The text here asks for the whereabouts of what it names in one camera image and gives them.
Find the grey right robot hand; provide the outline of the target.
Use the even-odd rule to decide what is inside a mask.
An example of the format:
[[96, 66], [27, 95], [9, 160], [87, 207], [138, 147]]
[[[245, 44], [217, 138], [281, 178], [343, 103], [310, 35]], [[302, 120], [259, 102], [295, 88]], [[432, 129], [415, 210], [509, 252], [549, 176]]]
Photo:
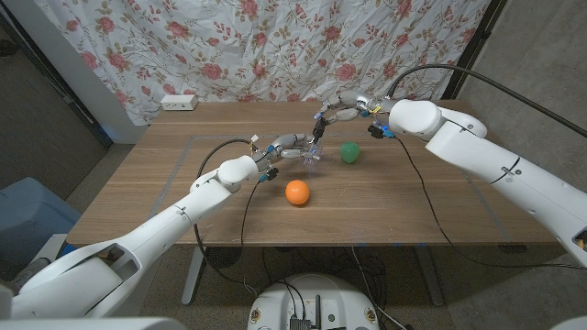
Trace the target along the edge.
[[331, 125], [338, 121], [351, 121], [359, 116], [387, 116], [396, 104], [394, 100], [363, 92], [343, 91], [329, 96], [315, 114], [314, 120], [324, 119]]

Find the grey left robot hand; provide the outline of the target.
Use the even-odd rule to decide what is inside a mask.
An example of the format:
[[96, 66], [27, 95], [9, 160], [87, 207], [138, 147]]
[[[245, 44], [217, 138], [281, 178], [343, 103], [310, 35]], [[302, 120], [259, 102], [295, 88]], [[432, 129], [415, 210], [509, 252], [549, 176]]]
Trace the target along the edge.
[[265, 150], [253, 158], [260, 170], [269, 168], [282, 160], [303, 159], [311, 166], [321, 158], [322, 147], [314, 136], [300, 133], [277, 137]]

